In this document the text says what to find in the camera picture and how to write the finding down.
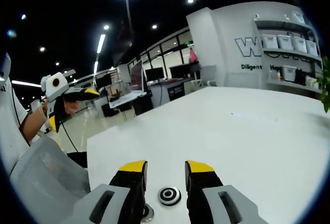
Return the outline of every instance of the white storage bin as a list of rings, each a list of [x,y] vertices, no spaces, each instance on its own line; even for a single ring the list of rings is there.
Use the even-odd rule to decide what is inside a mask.
[[[301,37],[292,37],[294,50],[307,53],[306,40]]]
[[[299,12],[292,12],[292,20],[294,20],[297,23],[305,24],[305,19],[302,13]]]
[[[282,66],[282,77],[285,81],[294,82],[296,67]]]
[[[293,50],[292,41],[290,36],[277,35],[278,46],[284,50]]]
[[[263,47],[268,49],[278,49],[276,35],[263,35],[262,36]]]
[[[316,43],[306,40],[307,52],[311,55],[319,56],[318,49],[316,48]]]

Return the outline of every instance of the green plant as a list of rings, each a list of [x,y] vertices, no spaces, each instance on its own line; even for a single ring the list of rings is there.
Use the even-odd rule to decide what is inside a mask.
[[[323,76],[317,78],[317,82],[322,87],[321,102],[327,113],[330,108],[330,63],[326,56],[323,57]]]

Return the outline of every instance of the black cable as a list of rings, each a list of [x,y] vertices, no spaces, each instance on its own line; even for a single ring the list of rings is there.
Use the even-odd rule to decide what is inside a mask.
[[[70,136],[68,135],[67,130],[66,130],[65,127],[64,127],[63,121],[61,121],[61,122],[62,122],[62,126],[63,126],[63,128],[64,128],[64,131],[65,131],[65,133],[67,134],[67,136],[68,136],[68,138],[69,138],[69,140],[70,140],[72,146],[73,146],[74,149],[77,151],[77,153],[79,153],[78,150],[76,149],[76,147],[74,146],[74,144],[73,144],[73,142],[72,142]]]
[[[15,99],[14,99],[14,88],[13,88],[12,84],[11,84],[11,95],[12,95],[12,102],[14,103],[14,109],[15,109],[15,113],[16,113],[16,117],[17,117],[17,122],[19,123],[19,131],[21,132],[24,140],[26,141],[26,143],[30,147],[30,143],[27,141],[25,135],[23,134],[23,131],[20,129],[21,124],[20,124],[19,115],[17,114],[17,109],[16,109],[16,105],[15,105]]]
[[[160,79],[158,80],[159,85],[160,85],[160,101],[159,101],[159,106],[161,104],[161,100],[163,99],[163,87],[161,86]]]

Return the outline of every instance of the laptop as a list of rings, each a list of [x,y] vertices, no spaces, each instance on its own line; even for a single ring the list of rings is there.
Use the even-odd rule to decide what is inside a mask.
[[[139,60],[130,70],[130,88],[131,92],[129,94],[110,102],[110,108],[116,108],[146,95],[146,92],[144,92],[142,60]]]

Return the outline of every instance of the black ceiling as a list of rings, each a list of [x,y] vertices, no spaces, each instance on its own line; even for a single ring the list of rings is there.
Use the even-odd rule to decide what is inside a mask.
[[[293,0],[196,0],[193,5],[187,0],[129,0],[135,39],[123,61],[186,27],[186,16],[196,10],[249,1],[294,4]],[[6,46],[12,60],[11,80],[39,84],[42,76],[68,69],[76,70],[76,79],[91,74],[105,24],[110,29],[106,31],[98,70],[112,66],[111,48],[116,46],[113,38],[127,15],[125,0],[8,0],[5,5],[5,30],[17,33]],[[23,13],[27,15],[25,20],[20,19]],[[152,24],[158,24],[158,29],[152,30]],[[46,48],[44,53],[39,52],[41,46]],[[41,96],[37,88],[31,87],[17,87],[16,93],[25,97],[26,106],[32,95]]]

